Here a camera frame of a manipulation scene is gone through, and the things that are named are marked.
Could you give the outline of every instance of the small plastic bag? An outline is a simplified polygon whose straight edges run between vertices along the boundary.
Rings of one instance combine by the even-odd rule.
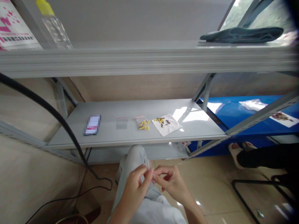
[[[151,123],[144,115],[135,116],[134,120],[138,124],[140,130],[149,130],[149,124]]]
[[[117,118],[116,129],[127,129],[129,119],[128,118]]]
[[[186,141],[186,142],[177,142],[177,144],[178,144],[178,147],[180,149],[185,149],[188,145],[191,144],[191,142],[189,142],[189,141]]]
[[[248,110],[255,110],[260,111],[268,104],[262,103],[259,99],[254,100],[247,100],[247,101],[240,101],[239,102],[243,107],[245,107]]]
[[[146,160],[145,165],[148,170],[150,170],[152,168],[152,163],[149,159]]]

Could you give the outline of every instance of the white paper sheet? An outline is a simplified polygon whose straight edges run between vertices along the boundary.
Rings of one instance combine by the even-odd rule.
[[[284,126],[287,126],[288,128],[290,128],[290,127],[294,126],[295,124],[298,124],[298,123],[299,123],[299,119],[294,118],[294,117],[292,117],[292,116],[290,116],[290,115],[288,115],[288,114],[285,114],[284,112],[281,112],[281,113],[282,113],[283,115],[285,115],[285,116],[288,118],[288,120],[278,120],[278,119],[276,119],[276,118],[274,118],[274,117],[272,117],[272,116],[270,116],[270,118],[271,118],[272,120],[277,121],[278,123],[280,123],[280,124],[282,124],[282,125],[284,125]]]
[[[174,119],[174,117],[171,114],[166,114],[160,116],[159,118],[164,118],[163,127],[161,127],[161,123],[159,121],[152,120],[152,122],[162,136],[168,135],[183,127]]]

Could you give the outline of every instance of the beige wall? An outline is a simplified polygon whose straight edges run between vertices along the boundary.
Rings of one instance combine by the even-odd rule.
[[[58,108],[50,79],[17,80]],[[18,92],[0,85],[0,119],[48,141],[59,128],[46,110]],[[1,223],[25,223],[44,203],[77,195],[85,168],[29,145],[0,136]],[[73,211],[75,200],[43,208],[31,223],[55,223]]]
[[[206,74],[166,74],[73,77],[86,101],[160,100],[192,98]],[[82,101],[68,78],[74,95]],[[281,73],[220,73],[212,81],[210,96],[283,95],[299,78]]]

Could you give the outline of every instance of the person's hand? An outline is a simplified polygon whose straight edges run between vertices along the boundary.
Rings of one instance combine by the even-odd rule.
[[[174,200],[183,206],[187,206],[190,201],[194,201],[176,166],[157,166],[154,170],[153,179],[162,186],[162,191],[166,190]]]
[[[128,223],[140,207],[153,178],[153,169],[148,170],[145,164],[133,170],[126,182],[120,202],[113,211],[110,223]]]

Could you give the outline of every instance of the person's knee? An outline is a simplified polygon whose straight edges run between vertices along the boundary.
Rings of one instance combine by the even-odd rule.
[[[133,145],[129,150],[129,153],[141,153],[141,152],[144,152],[144,148],[141,145]]]

